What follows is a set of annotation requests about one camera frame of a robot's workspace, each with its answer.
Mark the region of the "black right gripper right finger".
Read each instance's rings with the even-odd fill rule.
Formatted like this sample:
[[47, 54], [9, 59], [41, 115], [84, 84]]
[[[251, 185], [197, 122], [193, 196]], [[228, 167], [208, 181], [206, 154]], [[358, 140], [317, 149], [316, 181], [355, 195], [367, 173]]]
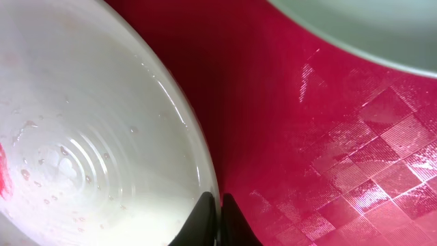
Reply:
[[223, 195], [221, 208], [221, 245], [262, 246], [262, 243], [252, 231], [234, 197], [230, 193]]

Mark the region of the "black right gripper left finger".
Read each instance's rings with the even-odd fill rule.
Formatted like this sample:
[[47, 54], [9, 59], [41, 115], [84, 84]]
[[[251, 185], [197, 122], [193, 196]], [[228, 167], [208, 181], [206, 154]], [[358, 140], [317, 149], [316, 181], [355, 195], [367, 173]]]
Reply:
[[214, 246], [216, 204], [211, 192], [203, 192], [180, 232], [169, 246]]

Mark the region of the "white plate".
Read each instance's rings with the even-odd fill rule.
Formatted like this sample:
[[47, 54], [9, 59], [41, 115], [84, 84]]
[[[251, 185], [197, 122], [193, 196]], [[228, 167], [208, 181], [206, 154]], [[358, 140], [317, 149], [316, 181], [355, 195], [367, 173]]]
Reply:
[[112, 7], [1, 2], [2, 245], [175, 245], [202, 195], [191, 107]]

